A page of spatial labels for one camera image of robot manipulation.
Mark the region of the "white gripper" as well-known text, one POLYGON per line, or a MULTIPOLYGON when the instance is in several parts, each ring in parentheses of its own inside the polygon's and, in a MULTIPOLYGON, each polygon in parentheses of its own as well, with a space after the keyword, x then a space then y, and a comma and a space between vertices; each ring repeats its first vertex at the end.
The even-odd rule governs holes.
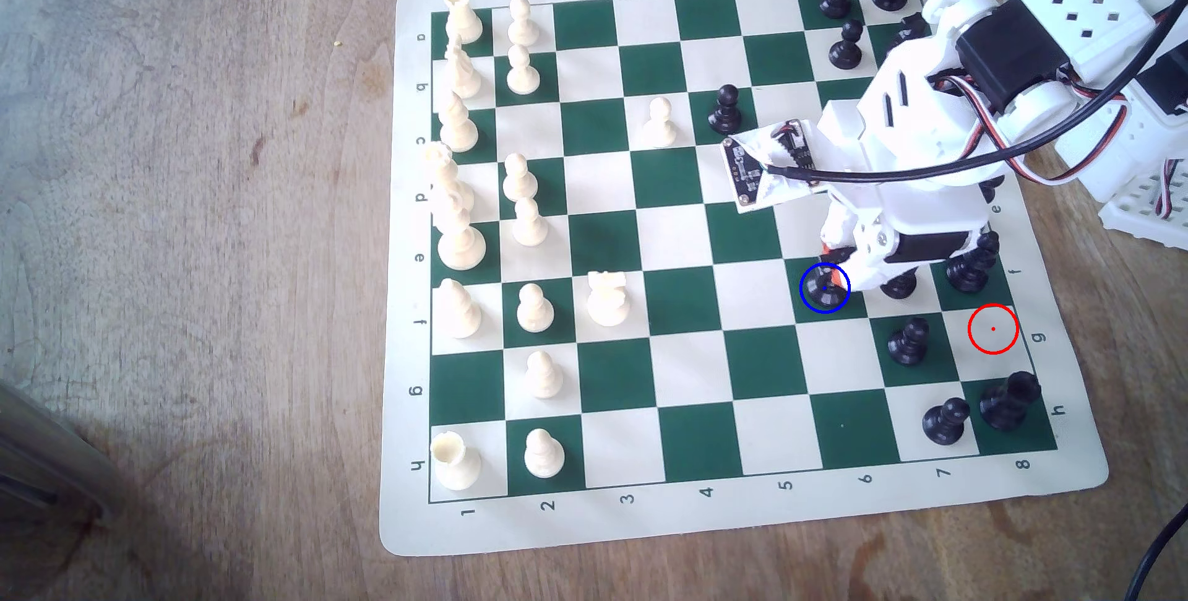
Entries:
MULTIPOLYGON (((862 97, 830 102, 821 116, 821 167, 858 173, 955 162, 977 124, 966 99, 936 91, 935 72, 958 68, 946 40, 905 42, 891 50, 862 97)), ((821 257, 838 264, 851 290, 877 290, 909 268, 971 249, 988 221, 985 166, 910 183, 827 183, 830 205, 821 257)))

